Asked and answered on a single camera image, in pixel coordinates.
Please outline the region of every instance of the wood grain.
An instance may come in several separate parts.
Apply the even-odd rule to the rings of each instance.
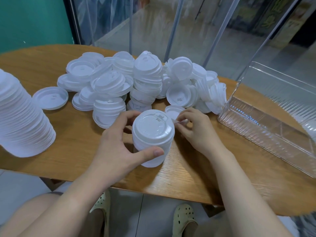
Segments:
[[[87,51],[112,56],[109,51],[84,45],[46,45],[21,49],[0,55],[0,68],[16,76],[33,95],[37,90],[55,86],[65,73],[67,63]],[[227,96],[236,82],[220,78],[227,85]],[[300,129],[282,108],[254,90],[244,89],[250,100],[262,99],[274,116]],[[89,166],[103,129],[92,119],[92,111],[75,110],[74,93],[59,110],[45,111],[57,138],[45,152],[30,158],[17,158],[0,148],[0,168],[46,178],[74,181]],[[157,100],[153,108],[164,110],[166,99]],[[316,210],[316,180],[295,169],[278,157],[245,139],[209,114],[216,132],[225,146],[236,156],[252,184],[278,215],[298,215]],[[132,150],[132,136],[124,134],[124,142]],[[156,168],[137,167],[113,187],[153,195],[221,205],[216,178],[204,156],[176,133],[171,151]]]

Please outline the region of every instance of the forearm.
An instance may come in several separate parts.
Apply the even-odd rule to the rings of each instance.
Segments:
[[[102,193],[85,173],[19,236],[78,236],[90,209]]]
[[[226,148],[208,155],[235,236],[292,236]]]

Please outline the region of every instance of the transparent acrylic box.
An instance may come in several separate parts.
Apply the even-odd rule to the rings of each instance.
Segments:
[[[316,178],[316,87],[251,62],[218,120]]]

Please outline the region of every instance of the green wall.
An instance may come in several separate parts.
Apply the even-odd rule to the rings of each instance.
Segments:
[[[73,43],[63,0],[0,0],[0,53],[57,43]]]

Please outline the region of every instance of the person's left hand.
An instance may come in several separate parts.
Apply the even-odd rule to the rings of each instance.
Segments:
[[[121,112],[113,125],[102,134],[94,159],[88,169],[101,183],[112,185],[123,179],[138,165],[164,154],[157,146],[149,147],[137,153],[131,153],[123,143],[123,131],[132,125],[138,111]]]

